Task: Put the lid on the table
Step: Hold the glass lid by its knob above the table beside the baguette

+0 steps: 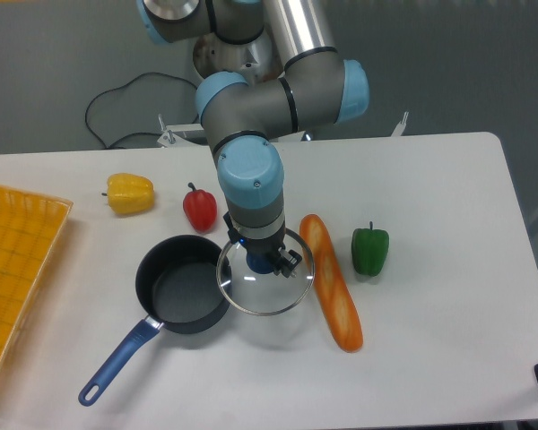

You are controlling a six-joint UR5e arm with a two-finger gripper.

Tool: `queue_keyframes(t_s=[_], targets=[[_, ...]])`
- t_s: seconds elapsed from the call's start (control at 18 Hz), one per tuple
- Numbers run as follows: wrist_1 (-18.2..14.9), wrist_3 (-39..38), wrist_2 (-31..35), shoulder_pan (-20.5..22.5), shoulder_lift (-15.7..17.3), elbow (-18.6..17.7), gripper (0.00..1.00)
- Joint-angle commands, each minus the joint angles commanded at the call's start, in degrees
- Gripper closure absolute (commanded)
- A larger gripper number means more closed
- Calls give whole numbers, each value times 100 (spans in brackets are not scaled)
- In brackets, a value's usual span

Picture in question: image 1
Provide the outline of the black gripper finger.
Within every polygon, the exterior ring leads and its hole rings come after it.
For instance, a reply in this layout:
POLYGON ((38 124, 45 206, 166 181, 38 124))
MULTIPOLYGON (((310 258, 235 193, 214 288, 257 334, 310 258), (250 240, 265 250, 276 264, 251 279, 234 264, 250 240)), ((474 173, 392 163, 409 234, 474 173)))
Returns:
POLYGON ((223 215, 223 220, 228 229, 227 234, 228 234, 229 241, 231 244, 234 245, 239 241, 239 232, 236 230, 233 224, 233 220, 228 211, 223 215))
POLYGON ((294 250, 279 249, 269 254, 269 263, 276 276, 288 279, 295 277, 295 270, 303 261, 303 257, 294 250))

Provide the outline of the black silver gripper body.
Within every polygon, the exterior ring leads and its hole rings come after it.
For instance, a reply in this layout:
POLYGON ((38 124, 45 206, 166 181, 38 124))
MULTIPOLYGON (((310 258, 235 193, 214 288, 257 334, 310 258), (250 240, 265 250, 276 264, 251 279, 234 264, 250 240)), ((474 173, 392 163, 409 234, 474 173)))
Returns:
POLYGON ((234 245, 243 246, 247 255, 251 255, 256 261, 270 265, 269 254, 284 248, 286 233, 284 211, 271 223, 262 227, 247 227, 232 220, 239 232, 239 241, 234 245))

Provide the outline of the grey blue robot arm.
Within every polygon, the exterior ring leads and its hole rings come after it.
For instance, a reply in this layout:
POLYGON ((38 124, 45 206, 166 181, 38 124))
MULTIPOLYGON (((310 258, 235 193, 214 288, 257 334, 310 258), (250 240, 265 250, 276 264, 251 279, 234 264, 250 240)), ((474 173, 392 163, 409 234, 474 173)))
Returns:
POLYGON ((262 39, 278 56, 276 77, 254 82, 256 64, 218 66, 195 95, 228 205, 231 243, 245 247, 259 274, 290 276, 300 263, 284 245, 284 170, 272 141, 361 116, 369 106, 362 66, 340 57, 318 1, 141 1, 150 37, 172 43, 202 36, 252 48, 262 39))

